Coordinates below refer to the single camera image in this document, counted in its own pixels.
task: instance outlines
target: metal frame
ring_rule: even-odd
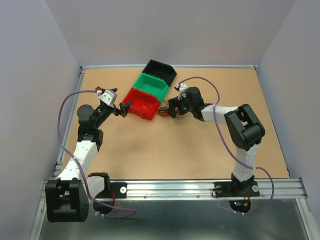
[[[143,68],[145,65],[104,65],[104,66],[84,66],[79,77],[77,91],[81,89],[87,69],[112,69],[112,68]],[[176,68],[252,68],[256,65],[173,65]],[[69,116],[68,125],[63,138],[66,145],[69,139],[71,126],[76,112],[78,96],[76,95]],[[59,152],[52,179],[57,177],[62,169],[65,153],[62,149]],[[201,201],[201,200],[234,200],[236,198],[214,198],[212,189],[214,182],[229,181],[228,179],[208,179],[208,180],[124,180],[113,182],[127,183],[127,198],[117,199],[117,201]],[[269,179],[256,179],[259,185],[260,197],[257,199],[269,199],[271,195],[271,183]],[[297,205],[310,240],[318,240],[319,233],[315,226],[312,215],[309,212],[306,198],[306,190],[301,179],[274,179],[275,199],[296,199]],[[30,240],[38,240],[46,216],[45,184],[39,199],[35,220],[30,233]]]
[[[93,65],[83,66],[82,70],[88,69],[143,69],[145,64],[118,64],[118,65]],[[258,65],[218,65],[218,64],[171,64],[172,67],[178,69],[257,69]]]

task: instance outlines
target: white arm segment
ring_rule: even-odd
[[[231,111],[237,110],[238,107],[227,107],[227,106],[216,106],[215,112],[216,112],[216,119],[218,123],[226,124],[225,114]],[[201,111],[203,120],[205,122],[212,122],[214,121],[214,105],[209,105],[202,109]],[[240,149],[236,147],[236,158],[241,161],[242,163],[253,166],[255,162],[256,157],[256,151],[257,151],[258,145],[254,145],[250,148],[249,151],[245,151],[244,149]],[[247,168],[243,165],[241,165],[238,162],[235,162],[235,167],[233,170],[233,175],[236,177],[236,179],[239,180],[239,182],[246,181],[252,177],[254,174],[254,170]]]
[[[77,142],[75,146],[75,151],[73,155],[78,159],[83,172],[86,173],[89,169],[89,166],[98,153],[97,144],[89,140],[84,140]],[[61,180],[72,180],[73,178],[82,179],[78,165],[71,158],[68,164],[65,166],[64,170],[59,174],[57,179]],[[90,195],[95,197],[98,193],[102,192],[105,189],[105,180],[100,176],[91,176],[87,178],[87,183],[90,191]]]
[[[258,145],[252,146],[249,151],[246,151],[244,149],[236,148],[236,158],[241,161],[242,163],[254,166],[256,152],[257,152]],[[241,165],[238,162],[235,162],[235,167],[233,170],[233,175],[236,177],[236,179],[239,180],[239,182],[246,181],[252,177],[254,174],[254,170],[247,168],[243,165]]]
[[[216,119],[218,123],[220,124],[226,124],[225,120],[225,114],[234,110],[237,110],[237,106],[216,106],[215,107],[215,113],[216,113]],[[203,117],[203,120],[205,122],[213,122],[214,119],[214,105],[206,106],[204,109],[201,110],[201,114]]]
[[[86,173],[97,153],[98,149],[96,143],[86,140],[76,143],[73,155],[79,160],[83,172]],[[57,179],[58,178],[61,180],[72,180],[73,178],[82,179],[79,168],[72,158],[65,166],[63,172],[59,174]]]

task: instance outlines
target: black bin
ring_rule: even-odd
[[[152,59],[148,62],[142,72],[164,80],[168,87],[170,87],[177,76],[177,72],[172,66]]]

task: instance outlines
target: screw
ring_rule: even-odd
[[[252,186],[252,190],[253,190],[255,193],[257,193],[257,192],[259,192],[259,187],[258,187],[257,185],[253,185],[253,186]]]
[[[215,191],[216,191],[217,193],[221,193],[222,190],[218,190],[218,189],[221,189],[221,186],[218,185],[218,186],[215,187]]]
[[[125,186],[122,186],[120,188],[120,193],[125,194],[127,192],[127,188]]]

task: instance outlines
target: green bin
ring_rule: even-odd
[[[152,94],[160,102],[163,101],[169,90],[169,87],[164,80],[145,73],[141,73],[141,75],[133,84],[133,88],[147,94]]]

